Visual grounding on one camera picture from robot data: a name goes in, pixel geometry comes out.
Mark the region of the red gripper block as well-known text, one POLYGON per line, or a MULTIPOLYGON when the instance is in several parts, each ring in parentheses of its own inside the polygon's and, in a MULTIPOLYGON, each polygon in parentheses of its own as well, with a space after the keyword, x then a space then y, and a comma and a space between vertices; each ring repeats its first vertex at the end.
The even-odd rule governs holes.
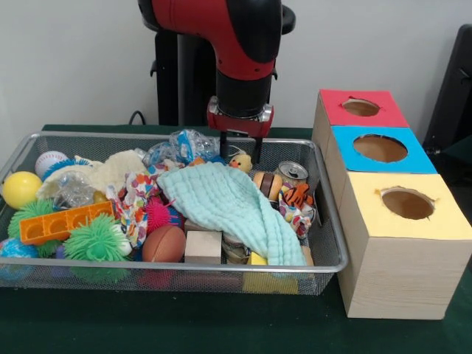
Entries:
POLYGON ((228 157, 227 132, 243 133, 254 138, 252 162, 260 163, 263 138, 266 138, 273 121, 273 110, 268 109, 256 118, 243 119, 229 117, 225 114, 207 112, 208 125, 211 129, 220 131, 220 156, 223 160, 228 157))

